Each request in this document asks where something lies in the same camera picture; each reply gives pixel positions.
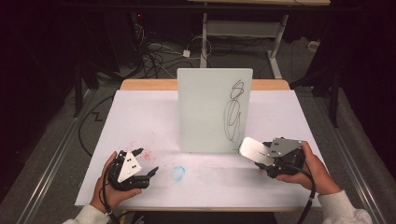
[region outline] whiteboard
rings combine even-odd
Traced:
[[[118,91],[76,200],[89,203],[113,151],[145,150],[137,157],[145,175],[159,166],[143,193],[124,201],[131,210],[287,211],[305,206],[309,191],[279,182],[233,153],[180,150],[177,91]],[[323,161],[294,91],[252,91],[246,136],[303,139]],[[320,207],[314,200],[313,207]]]
[[[238,152],[252,76],[251,68],[177,69],[182,151]]]

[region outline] gray carpet floor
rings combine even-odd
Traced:
[[[208,57],[210,66],[250,67],[254,78],[273,78],[266,57],[272,41],[264,39],[254,46],[251,41],[244,39],[235,45],[240,48],[233,50],[226,41],[212,43],[212,54]],[[283,42],[280,46],[276,59],[282,77],[289,83],[304,77],[315,55],[306,49],[308,43],[308,40],[301,39],[294,43]],[[176,52],[185,48],[171,42],[161,44],[163,50],[173,52],[163,54],[167,60],[179,57]],[[158,77],[173,78],[179,67],[199,67],[198,60],[183,62],[163,63]],[[121,68],[125,74],[130,70],[128,65]],[[45,134],[0,205],[0,223],[62,223],[78,214],[80,208],[74,203],[91,159],[83,146],[91,153],[94,151],[111,107],[111,100],[101,102],[120,87],[120,83],[107,76],[98,76],[101,83],[98,90],[84,88],[84,108],[77,118],[73,118],[75,98],[71,91],[64,107],[49,122]],[[144,76],[142,72],[134,78]],[[334,128],[327,117],[327,97],[313,97],[309,87],[295,91],[331,175],[346,190],[352,204],[366,209],[375,223],[392,223],[396,219],[393,212],[396,205],[392,203],[396,200],[395,180],[364,134],[342,90],[337,111],[338,128]],[[98,112],[97,119],[88,113],[95,106],[93,111]],[[279,224],[296,223],[300,214],[275,213]],[[322,219],[321,211],[310,211],[305,223],[321,223]]]

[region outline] blue smudge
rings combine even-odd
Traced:
[[[172,179],[178,182],[183,179],[184,174],[186,174],[186,169],[184,169],[182,166],[173,168],[171,172]]]

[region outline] wearable hand device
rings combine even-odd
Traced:
[[[255,161],[255,164],[272,178],[276,178],[277,175],[295,175],[298,173],[295,168],[303,168],[305,162],[302,144],[300,140],[285,138],[275,138],[273,142],[261,143],[246,137],[239,147],[239,154]]]
[[[137,162],[136,157],[143,151],[143,148],[134,151],[120,151],[117,158],[109,167],[107,179],[111,186],[117,190],[146,189],[149,187],[149,180],[155,175],[158,166],[148,172],[147,175],[135,175],[142,167]]]

